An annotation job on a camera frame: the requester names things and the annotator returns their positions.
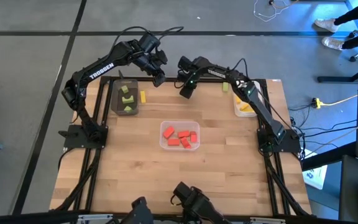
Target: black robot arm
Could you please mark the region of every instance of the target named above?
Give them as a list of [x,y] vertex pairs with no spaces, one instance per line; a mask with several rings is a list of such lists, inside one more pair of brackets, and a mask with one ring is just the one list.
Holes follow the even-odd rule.
[[252,109],[261,118],[271,144],[279,145],[284,138],[284,126],[273,119],[265,105],[259,100],[259,91],[247,76],[230,68],[214,65],[204,57],[198,57],[190,61],[182,56],[178,63],[178,81],[183,82],[180,90],[181,96],[190,98],[193,90],[197,87],[198,80],[204,75],[212,75],[230,83],[233,92],[244,102],[250,104]]
[[150,32],[146,32],[140,40],[120,42],[106,56],[75,72],[66,82],[62,95],[69,107],[81,118],[81,125],[88,140],[97,142],[101,139],[100,127],[85,109],[88,84],[115,67],[134,63],[142,71],[153,76],[153,84],[158,87],[165,81],[165,74],[160,66],[167,63],[162,50],[152,53],[159,45],[158,38]]

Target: butcher block tabletop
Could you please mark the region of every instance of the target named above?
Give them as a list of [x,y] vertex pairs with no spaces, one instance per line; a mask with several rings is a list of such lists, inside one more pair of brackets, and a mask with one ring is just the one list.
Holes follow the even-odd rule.
[[[272,106],[290,123],[281,81],[266,82]],[[97,80],[88,86],[89,113],[98,87]],[[224,215],[272,215],[264,159],[258,153],[258,120],[234,114],[231,88],[223,92],[222,83],[199,83],[189,100],[179,95],[172,82],[158,88],[152,82],[139,82],[139,90],[145,91],[146,104],[139,104],[137,115],[117,116],[109,110],[108,141],[101,153],[92,212],[128,213],[131,203],[144,196],[154,214],[181,214],[181,206],[171,206],[170,198],[182,181],[201,189]],[[161,148],[163,121],[196,121],[200,125],[200,147],[193,152]],[[74,149],[62,159],[50,208],[58,207],[78,183],[84,153],[84,149]],[[292,154],[280,156],[287,188],[311,213],[300,163]],[[87,188],[80,208],[85,207]],[[276,185],[275,192],[278,211],[283,213]]]

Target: gray floor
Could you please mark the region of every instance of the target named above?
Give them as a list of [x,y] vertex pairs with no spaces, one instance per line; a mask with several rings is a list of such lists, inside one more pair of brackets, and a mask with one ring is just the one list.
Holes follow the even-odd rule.
[[[0,1],[0,30],[71,30],[79,5],[80,0]],[[314,19],[336,17],[347,11],[341,2],[300,2],[274,20],[262,22],[254,17],[253,8],[254,1],[240,0],[230,4],[217,0],[116,0],[114,4],[108,0],[88,1],[80,30],[120,31],[129,26],[164,30],[185,26],[186,30],[211,31],[311,31],[321,30],[312,26]],[[272,9],[267,1],[260,0],[257,12],[267,15]],[[341,31],[355,28],[355,24],[349,22],[341,27]],[[77,37],[64,82],[76,70],[105,55],[114,38]],[[122,40],[132,38],[136,37],[121,37]],[[175,76],[182,55],[188,58],[202,55],[214,63],[231,67],[245,57],[250,77],[283,80],[289,107],[308,104],[313,97],[329,103],[357,94],[357,85],[316,82],[319,75],[350,76],[358,72],[358,61],[351,63],[347,60],[358,49],[338,52],[323,47],[320,40],[319,37],[166,37],[161,49],[167,54],[168,65],[163,69],[167,76]],[[0,37],[0,143],[4,144],[0,151],[0,215],[9,213],[67,41],[68,37]],[[128,76],[145,75],[134,66],[120,69]],[[109,75],[117,75],[117,70]],[[306,112],[291,115],[301,123]],[[355,119],[356,114],[356,99],[352,99],[337,106],[311,110],[304,127],[329,128],[335,123]],[[67,128],[71,115],[59,95],[25,203],[26,213],[48,210],[63,146],[57,131]],[[320,135],[310,141],[327,142],[340,134]],[[340,146],[354,139],[352,135],[335,144]],[[317,147],[317,144],[307,144],[311,150]],[[329,149],[332,147],[326,146],[319,152]],[[340,178],[337,166],[328,172]],[[325,214],[319,212],[325,207],[318,206],[312,206],[313,212]]]

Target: plastic bin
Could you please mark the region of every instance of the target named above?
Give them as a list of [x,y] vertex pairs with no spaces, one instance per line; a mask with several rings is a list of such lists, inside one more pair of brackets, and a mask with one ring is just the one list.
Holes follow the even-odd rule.
[[[128,92],[124,93],[121,90],[121,87],[126,85],[128,87]],[[122,97],[128,98],[130,96],[134,96],[134,102],[124,104],[122,103]],[[119,116],[129,116],[136,115],[138,110],[138,100],[139,97],[139,88],[137,86],[137,80],[133,79],[124,79],[124,80],[116,80],[112,84],[112,93],[111,93],[111,110],[113,110]],[[130,106],[132,111],[124,111],[126,106]]]
[[[168,140],[162,134],[170,126],[175,130],[170,138],[178,138],[178,132],[180,131],[195,131],[197,133],[197,142],[191,142],[190,137],[188,137],[191,149],[185,149],[182,145],[168,146]],[[160,127],[160,146],[168,151],[195,151],[200,146],[200,125],[195,121],[163,121]]]
[[[260,90],[260,84],[259,84],[259,82],[257,82],[257,81],[253,81],[253,82],[254,82],[256,88],[257,88],[259,91],[261,91],[261,90]],[[254,116],[256,116],[255,111],[253,111],[253,112],[248,112],[248,111],[244,112],[244,111],[241,111],[240,108],[241,108],[241,106],[242,106],[243,104],[245,104],[245,103],[244,103],[244,102],[241,102],[240,104],[237,104],[237,103],[236,103],[236,96],[237,96],[237,95],[236,95],[235,93],[233,93],[234,113],[236,114],[236,116],[238,116],[238,117],[254,117]],[[260,93],[258,93],[258,97],[259,97],[259,100],[260,100],[263,104],[265,104],[265,103],[264,103],[264,99],[263,99],[263,97],[260,95]]]

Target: black table leg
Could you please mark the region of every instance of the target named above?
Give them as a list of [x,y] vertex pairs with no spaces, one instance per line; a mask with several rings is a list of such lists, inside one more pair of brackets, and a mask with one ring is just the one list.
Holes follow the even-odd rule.
[[358,72],[352,77],[317,77],[320,83],[357,83]]
[[352,142],[339,148],[324,152],[303,161],[302,171],[321,167],[326,164],[332,164],[342,160],[343,155],[356,157],[356,142]]

